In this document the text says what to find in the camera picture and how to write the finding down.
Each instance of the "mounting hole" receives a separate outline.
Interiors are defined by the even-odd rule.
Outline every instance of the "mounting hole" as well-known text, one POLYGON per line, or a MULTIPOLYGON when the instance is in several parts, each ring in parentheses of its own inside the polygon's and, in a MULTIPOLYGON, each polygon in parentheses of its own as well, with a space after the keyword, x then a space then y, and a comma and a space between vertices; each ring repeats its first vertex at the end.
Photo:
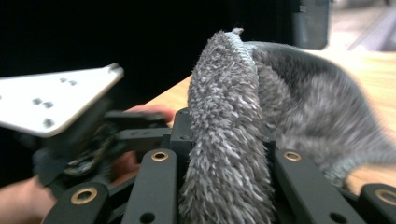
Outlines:
POLYGON ((73 194, 71 198, 71 202, 73 204, 84 204, 92 201, 96 195, 98 194, 97 189, 95 188, 85 188, 79 189, 76 193, 73 194))
POLYGON ((154 161, 164 161, 164 160, 168 159, 168 157, 169 157, 168 154, 164 153, 164 152, 156 152, 156 153, 152 154, 152 156, 151 156, 151 158, 154 161))
POLYGON ((155 219, 155 216, 152 213, 145 213, 142 216, 140 216, 140 222, 142 224, 149 224, 149 223, 153 222, 154 219, 155 219))
POLYGON ((289 161, 300 161, 301 156, 297 152, 285 152, 283 156, 288 159, 289 161))
POLYGON ((347 219, 338 213, 330 213, 330 218, 335 222, 335 223, 347 223, 347 219))
POLYGON ((375 195, 381 201, 396 206, 396 192, 388 189, 377 189, 375 195))

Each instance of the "screw hole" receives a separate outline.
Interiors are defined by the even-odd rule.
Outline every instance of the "screw hole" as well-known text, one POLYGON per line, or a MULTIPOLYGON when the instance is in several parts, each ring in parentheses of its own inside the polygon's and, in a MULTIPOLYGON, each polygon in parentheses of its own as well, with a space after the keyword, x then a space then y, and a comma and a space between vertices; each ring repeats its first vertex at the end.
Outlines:
POLYGON ((301 160, 301 156, 300 154, 296 153, 296 152, 285 152, 285 154, 283 154, 283 156, 288 159, 289 161, 300 161, 301 160))
POLYGON ((96 197, 97 194, 98 194, 98 191, 96 188, 80 189, 76 193, 73 194, 73 196, 71 198, 71 202, 73 204, 89 203, 96 197))
POLYGON ((81 192, 81 193, 77 196, 77 198, 78 198, 79 200, 86 200, 86 199, 90 198, 91 195, 92 195, 91 192, 89 192, 89 191, 83 191, 83 192, 81 192))
POLYGON ((330 218, 336 223, 341 223, 341 224, 347 223, 347 219, 343 215, 338 213, 330 213, 330 218))
POLYGON ((149 223, 153 222, 154 219, 155 219, 155 216, 152 213, 145 213, 142 216, 140 216, 140 222, 142 224, 149 224, 149 223))
POLYGON ((154 153, 152 156, 151 156, 151 158, 154 160, 154 161, 164 161, 164 160, 166 160, 166 159, 168 159, 168 154, 167 153, 164 153, 164 152, 157 152, 157 153, 154 153))

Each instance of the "furry cloth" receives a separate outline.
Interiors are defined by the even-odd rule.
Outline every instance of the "furry cloth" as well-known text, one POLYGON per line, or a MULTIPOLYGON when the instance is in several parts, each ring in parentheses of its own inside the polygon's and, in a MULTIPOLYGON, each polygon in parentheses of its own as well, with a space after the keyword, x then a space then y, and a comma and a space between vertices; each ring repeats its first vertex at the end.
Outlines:
POLYGON ((264 125, 336 187, 364 163, 396 163, 395 146, 343 70, 290 46, 244 43, 240 32, 215 34, 192 72, 183 223, 273 222, 264 125))

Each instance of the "human hand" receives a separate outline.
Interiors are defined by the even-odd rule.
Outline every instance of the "human hand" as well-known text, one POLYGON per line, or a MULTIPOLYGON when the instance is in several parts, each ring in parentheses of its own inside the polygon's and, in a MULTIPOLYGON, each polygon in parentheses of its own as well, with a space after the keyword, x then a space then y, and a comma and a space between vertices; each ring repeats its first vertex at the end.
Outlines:
MULTIPOLYGON (((175 111, 164 105, 137 105, 126 112, 162 113, 166 122, 171 122, 175 111)), ((137 174, 139 164, 133 151, 124 153, 113 163, 116 179, 113 186, 137 174)), ((48 188, 39 183, 37 176, 0 189, 0 223, 24 224, 40 223, 56 200, 48 188)))

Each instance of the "finger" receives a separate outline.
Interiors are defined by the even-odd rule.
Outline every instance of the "finger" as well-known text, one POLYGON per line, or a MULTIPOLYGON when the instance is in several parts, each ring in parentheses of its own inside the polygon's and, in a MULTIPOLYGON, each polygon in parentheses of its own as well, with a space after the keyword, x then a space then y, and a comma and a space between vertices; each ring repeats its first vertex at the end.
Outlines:
POLYGON ((166 105, 136 105, 126 112, 148 112, 148 113, 161 113, 165 117, 165 121, 171 122, 175 118, 176 111, 167 107, 166 105))
POLYGON ((138 172, 140 165, 137 163, 134 151, 125 152, 113 163, 113 174, 116 178, 131 173, 138 172))
POLYGON ((111 186, 116 187, 116 186, 122 184, 123 182, 127 181, 128 179, 130 179, 130 178, 136 176, 137 173, 139 173, 138 170, 132 171, 132 172, 129 172, 129 173, 126 173, 126 174, 124 174, 124 175, 121 175, 120 177, 118 177, 117 179, 115 179, 115 180, 111 183, 111 186))

